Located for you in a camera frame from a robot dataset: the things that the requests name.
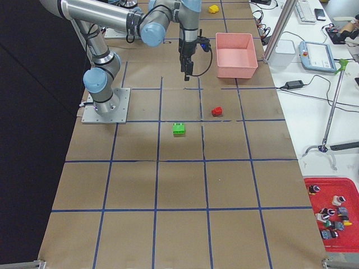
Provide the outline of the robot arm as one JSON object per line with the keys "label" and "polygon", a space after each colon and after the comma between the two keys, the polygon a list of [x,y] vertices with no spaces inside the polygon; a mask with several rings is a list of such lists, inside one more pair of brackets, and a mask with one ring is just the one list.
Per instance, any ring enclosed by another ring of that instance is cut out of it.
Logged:
{"label": "robot arm", "polygon": [[150,1],[147,13],[108,1],[42,1],[41,4],[50,13],[74,21],[85,40],[85,48],[90,49],[94,67],[84,73],[83,82],[99,115],[117,110],[121,101],[112,89],[121,59],[100,34],[103,27],[125,32],[150,47],[157,47],[163,42],[169,24],[178,23],[181,72],[185,80],[193,75],[191,57],[199,43],[201,1]]}

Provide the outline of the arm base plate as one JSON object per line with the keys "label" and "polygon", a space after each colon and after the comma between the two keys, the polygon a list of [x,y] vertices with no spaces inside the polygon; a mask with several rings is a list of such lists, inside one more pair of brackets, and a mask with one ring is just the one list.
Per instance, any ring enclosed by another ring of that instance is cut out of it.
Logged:
{"label": "arm base plate", "polygon": [[104,37],[106,39],[125,39],[126,35],[127,35],[126,32],[111,29],[111,28],[106,28]]}
{"label": "arm base plate", "polygon": [[84,124],[126,124],[130,88],[113,89],[112,98],[106,103],[96,103],[89,94],[84,106],[82,123]]}

